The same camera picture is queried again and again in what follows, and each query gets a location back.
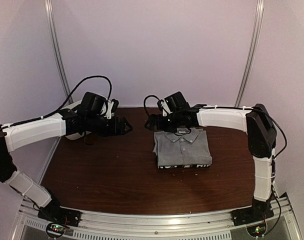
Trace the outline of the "grey long sleeve shirt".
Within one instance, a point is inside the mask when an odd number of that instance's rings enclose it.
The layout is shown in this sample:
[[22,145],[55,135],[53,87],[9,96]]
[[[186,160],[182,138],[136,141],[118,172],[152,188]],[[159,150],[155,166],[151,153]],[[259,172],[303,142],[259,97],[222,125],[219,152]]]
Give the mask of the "grey long sleeve shirt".
[[176,133],[154,133],[153,153],[157,166],[212,164],[207,132],[198,128],[179,128]]

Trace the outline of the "black white plaid shirt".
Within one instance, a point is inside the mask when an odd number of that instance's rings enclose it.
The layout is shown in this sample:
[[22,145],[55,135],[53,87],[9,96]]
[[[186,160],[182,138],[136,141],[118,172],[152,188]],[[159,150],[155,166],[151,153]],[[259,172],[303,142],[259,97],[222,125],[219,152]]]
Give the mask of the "black white plaid shirt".
[[209,168],[212,164],[185,164],[185,165],[162,165],[158,166],[158,169],[176,169],[176,168]]

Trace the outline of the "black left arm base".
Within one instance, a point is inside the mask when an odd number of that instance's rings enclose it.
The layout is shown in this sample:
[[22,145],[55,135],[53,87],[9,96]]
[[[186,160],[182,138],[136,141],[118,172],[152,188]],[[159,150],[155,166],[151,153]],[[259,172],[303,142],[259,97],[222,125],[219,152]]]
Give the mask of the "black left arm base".
[[81,212],[61,207],[59,203],[50,202],[47,206],[39,208],[37,217],[60,225],[78,227]]

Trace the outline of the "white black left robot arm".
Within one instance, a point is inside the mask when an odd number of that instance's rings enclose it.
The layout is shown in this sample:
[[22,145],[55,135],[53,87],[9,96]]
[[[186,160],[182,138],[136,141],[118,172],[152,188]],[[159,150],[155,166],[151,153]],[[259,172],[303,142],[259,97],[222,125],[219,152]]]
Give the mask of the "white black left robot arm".
[[122,116],[85,117],[68,108],[25,123],[0,123],[0,182],[34,202],[53,222],[59,222],[64,218],[59,201],[38,183],[54,141],[88,133],[123,136],[132,129]]

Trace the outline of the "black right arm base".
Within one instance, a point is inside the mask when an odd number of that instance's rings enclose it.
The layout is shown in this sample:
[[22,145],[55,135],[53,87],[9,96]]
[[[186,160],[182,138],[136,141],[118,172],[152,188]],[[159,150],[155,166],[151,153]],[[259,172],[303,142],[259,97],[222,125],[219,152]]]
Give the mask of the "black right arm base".
[[267,205],[252,205],[246,208],[235,209],[231,212],[231,218],[235,227],[256,222],[264,222],[264,220],[271,218],[274,215],[270,203]]

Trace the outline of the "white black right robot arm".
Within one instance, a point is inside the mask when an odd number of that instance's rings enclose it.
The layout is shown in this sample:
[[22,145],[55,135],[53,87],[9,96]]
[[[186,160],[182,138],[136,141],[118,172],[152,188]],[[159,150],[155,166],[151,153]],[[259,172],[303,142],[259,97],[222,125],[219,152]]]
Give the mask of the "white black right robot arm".
[[275,152],[277,132],[282,128],[269,115],[263,104],[253,107],[229,107],[197,104],[193,107],[170,108],[167,114],[147,114],[144,127],[150,131],[174,132],[179,127],[218,127],[247,134],[248,150],[254,160],[254,193],[248,210],[251,220],[258,221],[268,212],[276,177]]

